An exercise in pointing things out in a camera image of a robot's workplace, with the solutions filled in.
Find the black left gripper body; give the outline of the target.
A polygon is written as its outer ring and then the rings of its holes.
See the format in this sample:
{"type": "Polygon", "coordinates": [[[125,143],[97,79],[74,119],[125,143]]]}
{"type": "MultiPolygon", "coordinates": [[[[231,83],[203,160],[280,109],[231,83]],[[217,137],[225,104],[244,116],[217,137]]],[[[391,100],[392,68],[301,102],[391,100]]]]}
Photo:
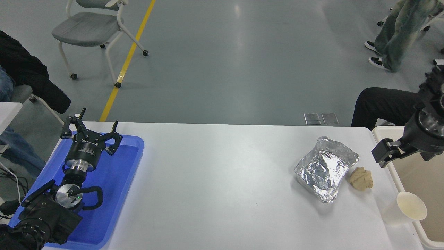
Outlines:
{"type": "Polygon", "coordinates": [[[106,143],[100,139],[101,134],[92,130],[74,135],[73,144],[66,156],[66,164],[70,160],[84,160],[90,164],[98,164],[106,143]]]}

